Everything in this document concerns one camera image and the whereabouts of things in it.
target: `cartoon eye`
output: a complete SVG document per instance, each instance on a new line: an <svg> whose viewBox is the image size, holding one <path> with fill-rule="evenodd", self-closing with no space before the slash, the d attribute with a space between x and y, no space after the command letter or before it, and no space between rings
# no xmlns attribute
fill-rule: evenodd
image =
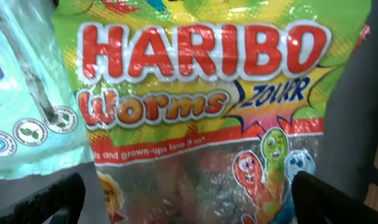
<svg viewBox="0 0 378 224"><path fill-rule="evenodd" d="M270 139L268 139L268 146L274 146L275 144L276 144L275 137L270 137Z"/></svg>
<svg viewBox="0 0 378 224"><path fill-rule="evenodd" d="M255 161L251 158L242 159L239 162L239 168L243 172L248 172L255 167Z"/></svg>
<svg viewBox="0 0 378 224"><path fill-rule="evenodd" d="M296 163L296 165L297 165L299 168L302 168L302 167L303 167L303 162L302 162L302 160L298 160L298 162Z"/></svg>

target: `red letter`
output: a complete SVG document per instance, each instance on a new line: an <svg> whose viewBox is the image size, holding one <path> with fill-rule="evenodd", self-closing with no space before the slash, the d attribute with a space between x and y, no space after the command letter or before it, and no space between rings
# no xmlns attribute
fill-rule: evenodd
<svg viewBox="0 0 378 224"><path fill-rule="evenodd" d="M78 106L82 113L85 122L89 126L98 124L111 124L114 119L114 108L117 95L114 91L105 91L104 93L106 103L106 114L103 112L103 100L101 98L95 98L92 102L89 102L91 93L89 91L83 91L78 95ZM89 103L92 104L92 114L89 112Z"/></svg>
<svg viewBox="0 0 378 224"><path fill-rule="evenodd" d="M154 54L144 53L148 45L152 46ZM171 61L156 28L145 30L136 42L128 69L129 75L139 77L143 66L158 66L159 71L165 77L173 74Z"/></svg>
<svg viewBox="0 0 378 224"><path fill-rule="evenodd" d="M192 44L193 34L201 35L201 44ZM216 70L215 64L208 56L208 52L214 48L214 45L214 31L205 25L198 24L178 28L177 48L180 74L189 76L193 72L193 57L197 60L205 74L214 74Z"/></svg>
<svg viewBox="0 0 378 224"><path fill-rule="evenodd" d="M305 33L313 35L313 49L305 63L300 63L302 50L302 37ZM327 43L327 36L324 30L315 26L300 25L293 27L288 34L287 40L287 67L292 73L301 73L311 68L320 58L320 55Z"/></svg>
<svg viewBox="0 0 378 224"><path fill-rule="evenodd" d="M234 25L224 25L222 27L222 46L224 58L222 61L222 71L226 75L233 75L237 68L237 28Z"/></svg>
<svg viewBox="0 0 378 224"><path fill-rule="evenodd" d="M83 74L88 79L96 76L96 56L108 56L108 73L111 77L122 75L122 27L111 27L108 31L108 44L97 43L97 27L86 26L83 29Z"/></svg>
<svg viewBox="0 0 378 224"><path fill-rule="evenodd" d="M257 34L264 33L266 41L258 43ZM278 31L268 26L246 26L245 27L245 64L244 72L247 75L269 75L276 71L281 62L281 53L276 48L279 42ZM258 54L269 55L266 65L257 65Z"/></svg>

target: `gummy worm package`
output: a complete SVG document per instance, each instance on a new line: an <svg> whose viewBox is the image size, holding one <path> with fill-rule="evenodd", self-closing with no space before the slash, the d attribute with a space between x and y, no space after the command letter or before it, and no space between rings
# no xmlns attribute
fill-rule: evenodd
<svg viewBox="0 0 378 224"><path fill-rule="evenodd" d="M112 223L291 223L365 0L61 0Z"/></svg>
<svg viewBox="0 0 378 224"><path fill-rule="evenodd" d="M0 1L0 179L93 159L51 24L51 2Z"/></svg>

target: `smiling mouth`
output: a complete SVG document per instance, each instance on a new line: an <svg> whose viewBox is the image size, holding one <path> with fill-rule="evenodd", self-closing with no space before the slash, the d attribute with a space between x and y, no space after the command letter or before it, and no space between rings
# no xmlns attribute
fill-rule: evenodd
<svg viewBox="0 0 378 224"><path fill-rule="evenodd" d="M272 158L276 159L278 156L280 156L281 150L279 149L277 152L272 153Z"/></svg>
<svg viewBox="0 0 378 224"><path fill-rule="evenodd" d="M251 175L245 174L244 175L245 181L247 181L247 183L249 183L249 184L254 183L254 181L253 181L254 177L255 177L255 174L251 174Z"/></svg>

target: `leaf icon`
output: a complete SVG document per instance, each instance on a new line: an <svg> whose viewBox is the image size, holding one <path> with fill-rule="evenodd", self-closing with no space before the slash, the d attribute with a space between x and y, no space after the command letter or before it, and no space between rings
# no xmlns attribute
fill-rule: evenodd
<svg viewBox="0 0 378 224"><path fill-rule="evenodd" d="M64 128L65 124L64 123L59 123L59 124L57 124L57 127Z"/></svg>
<svg viewBox="0 0 378 224"><path fill-rule="evenodd" d="M38 132L34 131L34 132L31 134L31 136L32 136L34 139L38 139L39 134L38 134Z"/></svg>
<svg viewBox="0 0 378 224"><path fill-rule="evenodd" d="M25 136L28 136L31 134L31 130L29 128L20 128L20 131Z"/></svg>
<svg viewBox="0 0 378 224"><path fill-rule="evenodd" d="M66 113L63 113L63 119L66 120L66 121L69 121L70 120L70 115L66 114Z"/></svg>

